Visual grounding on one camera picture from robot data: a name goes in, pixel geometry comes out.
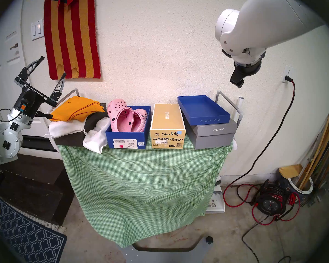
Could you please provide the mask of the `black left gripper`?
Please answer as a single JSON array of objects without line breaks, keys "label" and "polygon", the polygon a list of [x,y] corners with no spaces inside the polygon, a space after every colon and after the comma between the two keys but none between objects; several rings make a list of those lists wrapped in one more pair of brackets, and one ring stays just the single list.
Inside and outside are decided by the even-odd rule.
[{"label": "black left gripper", "polygon": [[56,107],[57,101],[62,95],[65,78],[67,75],[66,73],[63,73],[52,94],[49,97],[42,94],[40,91],[32,87],[29,83],[26,83],[24,81],[28,79],[28,77],[44,59],[45,57],[41,56],[40,59],[35,60],[28,66],[24,67],[20,72],[19,77],[15,78],[14,80],[17,85],[22,87],[22,93],[14,104],[14,108],[29,118],[35,118],[37,116],[52,119],[53,116],[51,114],[42,113],[39,111],[39,108],[43,103],[47,103],[53,108]]}]

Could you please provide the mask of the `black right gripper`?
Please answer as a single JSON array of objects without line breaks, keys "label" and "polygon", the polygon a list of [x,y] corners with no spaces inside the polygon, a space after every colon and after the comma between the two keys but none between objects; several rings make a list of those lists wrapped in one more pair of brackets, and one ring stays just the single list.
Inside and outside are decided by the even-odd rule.
[{"label": "black right gripper", "polygon": [[249,64],[243,64],[243,63],[238,63],[234,61],[234,75],[235,76],[251,76],[256,74],[261,66],[262,66],[262,60],[263,60],[263,53],[260,55],[260,57]]}]

